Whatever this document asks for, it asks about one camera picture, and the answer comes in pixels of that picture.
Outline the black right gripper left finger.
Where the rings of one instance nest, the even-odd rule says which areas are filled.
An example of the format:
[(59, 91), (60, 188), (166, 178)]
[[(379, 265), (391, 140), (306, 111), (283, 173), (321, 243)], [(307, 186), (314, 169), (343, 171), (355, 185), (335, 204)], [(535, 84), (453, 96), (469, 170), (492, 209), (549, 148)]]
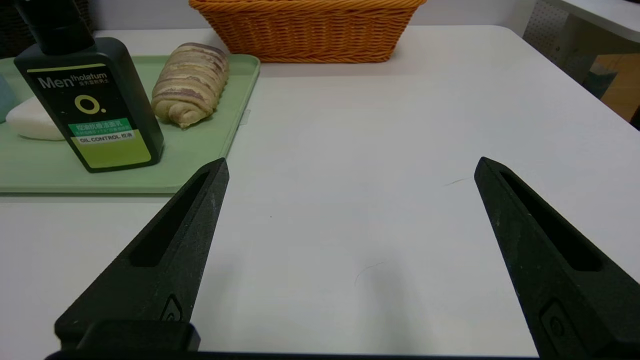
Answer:
[(196, 349), (190, 323), (229, 183), (208, 162), (55, 321), (62, 349)]

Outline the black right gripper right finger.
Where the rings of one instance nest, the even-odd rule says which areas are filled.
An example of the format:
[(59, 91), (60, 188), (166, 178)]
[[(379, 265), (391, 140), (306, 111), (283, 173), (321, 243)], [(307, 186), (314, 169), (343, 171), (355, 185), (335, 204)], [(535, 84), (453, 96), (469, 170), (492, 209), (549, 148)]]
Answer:
[(638, 358), (640, 286), (516, 173), (475, 183), (540, 358)]

